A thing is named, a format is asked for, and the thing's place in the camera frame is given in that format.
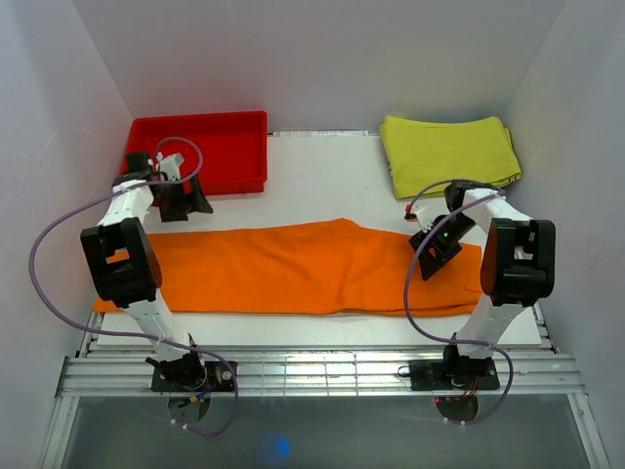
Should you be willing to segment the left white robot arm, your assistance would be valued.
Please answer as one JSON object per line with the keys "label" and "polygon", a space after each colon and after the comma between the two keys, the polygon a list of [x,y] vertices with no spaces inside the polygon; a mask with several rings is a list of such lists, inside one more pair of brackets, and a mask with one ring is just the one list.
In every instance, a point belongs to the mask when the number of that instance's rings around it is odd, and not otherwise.
{"label": "left white robot arm", "polygon": [[194,341],[175,325],[163,298],[163,276],[144,220],[150,206],[159,207],[163,222],[185,221],[188,214],[211,214],[196,177],[189,188],[182,182],[180,153],[151,157],[146,152],[126,155],[127,170],[112,186],[104,216],[81,232],[80,241],[99,297],[127,313],[149,336],[157,375],[184,390],[195,391],[207,380],[207,367],[189,348]]}

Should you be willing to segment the orange trousers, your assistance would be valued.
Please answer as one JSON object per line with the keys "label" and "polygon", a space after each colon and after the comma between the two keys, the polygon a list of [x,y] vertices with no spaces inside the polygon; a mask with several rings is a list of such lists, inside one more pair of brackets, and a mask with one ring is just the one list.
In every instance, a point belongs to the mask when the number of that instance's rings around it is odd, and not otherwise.
{"label": "orange trousers", "polygon": [[414,255],[408,235],[348,219],[148,240],[174,313],[398,317]]}

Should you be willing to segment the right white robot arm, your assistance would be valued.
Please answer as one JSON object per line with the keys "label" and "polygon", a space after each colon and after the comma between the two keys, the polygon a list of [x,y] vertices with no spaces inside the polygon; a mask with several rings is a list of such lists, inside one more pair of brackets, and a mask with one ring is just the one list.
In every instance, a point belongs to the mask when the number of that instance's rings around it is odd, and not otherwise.
{"label": "right white robot arm", "polygon": [[486,235],[479,268],[482,295],[460,330],[440,341],[441,359],[409,363],[410,386],[414,391],[494,391],[500,387],[493,360],[500,338],[521,312],[553,292],[556,227],[515,209],[492,184],[467,179],[440,184],[448,212],[409,240],[415,252],[409,270],[431,279],[459,256],[461,239],[478,227]]}

